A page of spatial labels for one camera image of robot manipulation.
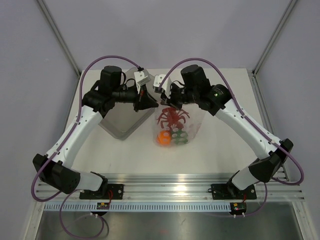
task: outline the white wall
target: white wall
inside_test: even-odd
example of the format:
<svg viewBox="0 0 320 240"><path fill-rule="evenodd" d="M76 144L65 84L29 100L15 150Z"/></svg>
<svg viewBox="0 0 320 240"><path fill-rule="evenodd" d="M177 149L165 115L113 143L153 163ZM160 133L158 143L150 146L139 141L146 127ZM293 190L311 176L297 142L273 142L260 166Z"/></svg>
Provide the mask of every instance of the white wall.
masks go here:
<svg viewBox="0 0 320 240"><path fill-rule="evenodd" d="M320 1L299 1L259 73L271 123L281 138L293 141L292 153L304 169L302 189L315 226L320 226L319 44ZM292 164L289 170L299 179Z"/></svg>
<svg viewBox="0 0 320 240"><path fill-rule="evenodd" d="M0 32L0 238L17 240L33 157L61 135L77 79L35 1L2 1Z"/></svg>
<svg viewBox="0 0 320 240"><path fill-rule="evenodd" d="M45 1L82 69L102 55L122 55L150 69L170 68L189 57L203 57L222 68L252 69L289 3L289 0Z"/></svg>

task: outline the clear plastic container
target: clear plastic container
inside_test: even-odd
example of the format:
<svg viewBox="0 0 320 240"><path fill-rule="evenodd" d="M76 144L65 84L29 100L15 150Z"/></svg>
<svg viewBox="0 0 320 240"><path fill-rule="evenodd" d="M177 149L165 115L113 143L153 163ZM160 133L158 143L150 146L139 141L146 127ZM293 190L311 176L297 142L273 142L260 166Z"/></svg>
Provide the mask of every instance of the clear plastic container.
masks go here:
<svg viewBox="0 0 320 240"><path fill-rule="evenodd" d="M126 79L134 79L134 73L138 71L136 67L131 68L125 72ZM149 75L148 71L143 70L146 76L150 76L150 82L146 84L148 92L154 96L153 79L152 75ZM131 87L134 84L133 81L129 81L127 86ZM115 139L125 140L129 137L145 120L147 120L154 108L134 111L133 104L117 102L113 109L111 109L99 125L106 130Z"/></svg>
<svg viewBox="0 0 320 240"><path fill-rule="evenodd" d="M183 105L181 110L159 105L154 112L154 142L163 147L190 143L197 135L205 114L197 104Z"/></svg>

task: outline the metal floor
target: metal floor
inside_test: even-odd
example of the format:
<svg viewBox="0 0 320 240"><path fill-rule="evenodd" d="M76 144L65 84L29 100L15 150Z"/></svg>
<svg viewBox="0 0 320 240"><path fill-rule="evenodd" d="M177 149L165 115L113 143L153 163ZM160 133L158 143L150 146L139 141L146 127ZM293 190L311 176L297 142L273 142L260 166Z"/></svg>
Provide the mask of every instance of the metal floor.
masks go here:
<svg viewBox="0 0 320 240"><path fill-rule="evenodd" d="M248 203L248 212L258 207ZM94 217L73 221L87 212L64 212L73 234L90 237L101 223ZM107 228L97 239L108 240L302 240L290 203L267 203L257 215L233 219L228 213L108 212ZM61 228L57 211L43 212L37 240L71 240Z"/></svg>

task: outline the purple cable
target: purple cable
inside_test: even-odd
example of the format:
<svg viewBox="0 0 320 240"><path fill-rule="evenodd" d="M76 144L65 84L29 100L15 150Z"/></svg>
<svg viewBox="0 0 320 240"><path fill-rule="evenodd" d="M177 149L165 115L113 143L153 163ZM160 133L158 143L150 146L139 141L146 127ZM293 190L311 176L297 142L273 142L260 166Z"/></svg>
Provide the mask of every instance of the purple cable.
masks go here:
<svg viewBox="0 0 320 240"><path fill-rule="evenodd" d="M267 198L268 198L268 188L267 188L267 184L265 184L265 183L263 183L263 184L264 184L264 189L265 189L265 196L264 196L263 203L261 204L261 206L260 206L257 210L246 214L247 217L259 213L259 212L261 211L261 209L264 207L264 205L266 204L266 202L267 202Z"/></svg>
<svg viewBox="0 0 320 240"><path fill-rule="evenodd" d="M70 228L72 225L76 224L79 220L81 219L85 219L88 217L92 217L92 215L90 214L85 214L82 216L79 216L78 218L76 218L75 220L73 220L68 226L64 226L66 229ZM64 232L65 230L61 227L61 229L50 229L53 233L57 234L57 233L61 233Z"/></svg>
<svg viewBox="0 0 320 240"><path fill-rule="evenodd" d="M159 85L159 89L162 87L162 85L165 83L165 81L167 80L167 78L169 77L169 75L178 67L180 66L181 64L183 63L186 63L186 62L189 62L189 61L200 61L200 62L204 62L208 65L210 65L211 67L214 68L214 70L219 74L219 76L222 78L224 84L226 85L226 87L228 88L230 94L231 94L231 97L234 101L234 104L236 106L236 108L238 109L238 111L241 113L241 115L244 116L244 118L265 138L267 139L270 143L272 143L272 139L270 137L268 137L268 135L266 135L249 117L247 117L244 113L244 111L241 109L241 107L239 106L239 103L235 97L235 94L234 92L232 91L229 83L227 82L226 78L224 77L224 75L221 73L221 71L210 61L208 60L205 60L203 58L199 58L199 57L191 57L191 58L187 58L185 60L182 60L180 62L178 62L176 65L174 65L170 71L165 75L164 79L162 80L162 82L160 83ZM302 169L302 167L300 166L300 164L298 163L298 161L288 152L286 151L283 147L281 147L280 145L278 145L277 143L273 142L272 143L274 146L276 146L278 149L280 149L285 155L287 155L291 160L292 162L296 165L296 167L299 169L300 171L300 180L297 181L297 182L286 182L286 181L281 181L277 178L272 178L273 180L279 182L279 183L282 183L282 184L285 184L285 185L290 185L290 186L294 186L294 185L299 185L301 184L304 179L305 179L305 173L304 173L304 170Z"/></svg>
<svg viewBox="0 0 320 240"><path fill-rule="evenodd" d="M123 56L117 56L117 55L107 55L107 56L102 56L97 58L96 60L94 60L92 63L89 64L89 66L84 70L81 79L80 79L80 85L79 85L79 108L78 108L78 114L77 114L77 118L76 118L76 122L79 122L79 119L81 117L81 108L82 108L82 88L83 88L83 84L84 84L84 79L85 76L87 74L87 72L89 71L89 69L96 64L97 62L103 60L103 59L121 59L121 60L125 60L131 64L133 64L135 67L139 68L140 66L138 64L136 64L135 62L131 61L130 59L123 57ZM66 135L65 139L61 142L61 144L57 147L56 152L59 152L61 150L61 148L65 145L65 143L67 142L67 140L70 138L71 134L74 132L74 130L76 129L77 124L74 123L71 130L69 131L69 133ZM48 160L43 164L43 166L39 169L39 171L36 173L32 184L31 184L31 195L33 197L34 200L38 201L38 202L47 202L53 198L55 198L56 196L58 196L61 191L58 191L56 194L54 194L53 196L46 198L46 199L40 199L36 196L35 194L35 187L36 187L36 183L37 183L37 179L39 178L40 174L43 172L43 170L45 169L45 167L51 162L51 160L57 155L57 153L54 152L49 158Z"/></svg>
<svg viewBox="0 0 320 240"><path fill-rule="evenodd" d="M59 209L59 220L60 220L61 227L69 236L71 236L73 238L76 238L76 239L95 239L95 238L99 237L99 235L102 233L102 231L104 230L105 224L108 226L107 221L102 216L96 215L101 220L101 223L102 223L101 230L96 235L90 236L90 237L83 237L83 236L77 236L77 235L72 234L71 232L68 231L67 227L65 227L64 222L62 221L62 208L64 207L64 204L67 201L67 199L72 194L74 194L76 191L77 190L74 190L72 193L70 193L68 196L66 196L66 198L63 200L63 202L62 202L62 204L60 206L60 209Z"/></svg>

